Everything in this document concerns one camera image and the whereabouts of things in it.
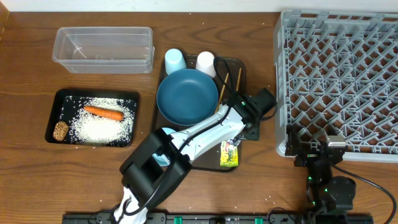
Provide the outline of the green foil snack wrapper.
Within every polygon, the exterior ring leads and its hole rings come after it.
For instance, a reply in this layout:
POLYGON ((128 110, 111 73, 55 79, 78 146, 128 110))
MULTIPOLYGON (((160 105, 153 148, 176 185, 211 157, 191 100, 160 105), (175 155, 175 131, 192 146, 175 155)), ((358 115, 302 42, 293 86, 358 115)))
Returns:
POLYGON ((237 167, 239 165, 238 146, 241 140, 223 141, 220 146, 220 166, 237 167))

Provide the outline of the dark blue plate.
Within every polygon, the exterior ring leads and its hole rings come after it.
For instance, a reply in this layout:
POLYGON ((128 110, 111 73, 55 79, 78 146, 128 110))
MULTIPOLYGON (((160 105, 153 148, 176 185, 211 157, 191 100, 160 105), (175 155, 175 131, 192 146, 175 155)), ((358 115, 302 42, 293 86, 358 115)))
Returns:
POLYGON ((156 102, 167 120, 191 126, 214 114, 218 88, 207 74, 195 69, 181 69, 161 81, 156 102))

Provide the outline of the light blue bowl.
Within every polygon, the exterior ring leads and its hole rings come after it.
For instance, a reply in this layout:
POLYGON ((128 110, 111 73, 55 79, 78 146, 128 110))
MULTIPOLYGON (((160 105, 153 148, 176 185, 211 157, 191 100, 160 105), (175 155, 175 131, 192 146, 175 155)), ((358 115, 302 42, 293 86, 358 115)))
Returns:
MULTIPOLYGON (((162 128, 162 130, 166 133, 166 134, 170 134, 175 132, 174 129, 172 128, 162 128)), ((164 155, 158 155, 156 153, 153 153, 152 157, 156 160, 156 162, 158 163, 158 165, 160 165, 161 167, 166 167, 170 164, 170 160, 164 155)))

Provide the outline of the orange carrot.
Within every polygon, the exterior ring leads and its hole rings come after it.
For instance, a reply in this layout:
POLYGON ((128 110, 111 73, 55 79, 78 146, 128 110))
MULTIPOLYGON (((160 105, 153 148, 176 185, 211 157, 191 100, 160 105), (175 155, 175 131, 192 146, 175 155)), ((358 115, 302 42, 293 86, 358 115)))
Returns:
POLYGON ((97 116, 112 119, 115 121, 122 121, 124 119, 124 113, 116 110, 98 108, 95 106, 85 106, 83 109, 97 116))

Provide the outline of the white rice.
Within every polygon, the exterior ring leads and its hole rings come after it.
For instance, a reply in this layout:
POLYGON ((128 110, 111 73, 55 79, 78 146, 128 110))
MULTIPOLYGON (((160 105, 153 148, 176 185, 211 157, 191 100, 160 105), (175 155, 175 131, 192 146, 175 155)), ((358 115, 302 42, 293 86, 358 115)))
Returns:
POLYGON ((69 130, 86 146, 126 147, 132 141, 134 120, 132 114, 122 109, 113 100, 93 100, 86 106, 95 106, 124 113, 122 121, 115 121, 85 111, 78 111, 78 118, 69 126, 69 130))

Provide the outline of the brown textured food piece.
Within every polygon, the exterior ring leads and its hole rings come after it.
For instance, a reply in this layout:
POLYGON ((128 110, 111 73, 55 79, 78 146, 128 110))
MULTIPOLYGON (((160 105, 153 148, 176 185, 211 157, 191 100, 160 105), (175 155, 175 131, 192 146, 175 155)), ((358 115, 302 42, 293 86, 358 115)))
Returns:
POLYGON ((63 141, 68 133, 69 125, 64 121, 59 121, 54 128, 53 138, 57 141, 63 141))

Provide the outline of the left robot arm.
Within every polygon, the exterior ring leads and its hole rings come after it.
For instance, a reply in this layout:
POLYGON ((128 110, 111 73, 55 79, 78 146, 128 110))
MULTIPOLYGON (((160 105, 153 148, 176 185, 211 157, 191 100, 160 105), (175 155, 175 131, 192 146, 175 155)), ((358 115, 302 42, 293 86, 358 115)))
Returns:
POLYGON ((192 169, 192 161, 213 146, 251 129, 272 107, 258 96, 234 95, 218 112, 183 131, 149 134, 122 163, 125 195, 113 223, 132 223, 138 214, 170 196, 192 169))

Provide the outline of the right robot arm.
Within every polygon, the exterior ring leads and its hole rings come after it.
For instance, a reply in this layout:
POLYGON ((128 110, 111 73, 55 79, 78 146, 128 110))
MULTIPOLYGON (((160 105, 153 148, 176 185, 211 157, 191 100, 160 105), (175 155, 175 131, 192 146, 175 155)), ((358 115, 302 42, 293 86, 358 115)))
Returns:
POLYGON ((315 149, 302 146, 296 130, 287 128, 285 155, 295 158, 294 166, 306 167, 307 200, 312 203, 295 223, 348 223, 346 212, 353 209, 356 182, 341 175, 334 176, 332 166, 343 160, 347 143, 331 128, 315 149))

